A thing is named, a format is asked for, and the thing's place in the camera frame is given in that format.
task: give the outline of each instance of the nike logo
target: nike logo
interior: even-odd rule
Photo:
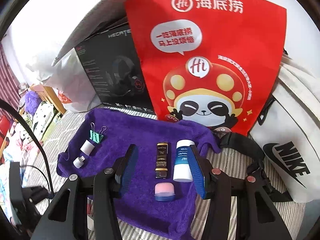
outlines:
[[[287,165],[287,167],[274,155],[273,148],[279,152],[280,157]],[[297,178],[297,174],[301,176],[309,174],[310,171],[305,164],[303,158],[298,152],[297,148],[294,146],[293,142],[288,142],[286,144],[280,145],[279,143],[268,143],[263,146],[263,151],[265,154],[281,169],[283,169],[288,175],[295,179],[299,184],[305,187]]]

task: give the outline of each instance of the green binder clip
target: green binder clip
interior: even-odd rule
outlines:
[[[102,126],[102,128],[101,128],[101,130],[99,132],[95,132],[94,131],[94,127],[95,127],[95,125],[92,122],[91,123],[91,130],[90,130],[90,139],[92,141],[94,141],[95,143],[99,144],[99,143],[101,143],[101,141],[102,141],[102,139],[104,137],[103,132],[107,129],[107,127],[106,126]]]

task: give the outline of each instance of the lip balm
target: lip balm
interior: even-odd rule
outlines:
[[[158,183],[155,186],[156,201],[172,201],[175,199],[174,186],[170,182]]]
[[[195,143],[191,140],[181,140],[177,142],[176,160],[174,162],[173,180],[178,182],[193,181],[188,164],[187,150]]]

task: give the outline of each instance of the red paper bag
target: red paper bag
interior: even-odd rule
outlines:
[[[125,7],[158,118],[247,135],[279,70],[286,9],[265,0],[128,0]]]

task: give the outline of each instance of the striped curtain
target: striped curtain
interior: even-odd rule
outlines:
[[[14,109],[19,107],[19,82],[13,74],[0,43],[0,98],[9,103]],[[11,120],[11,115],[0,109],[0,118],[5,115]]]

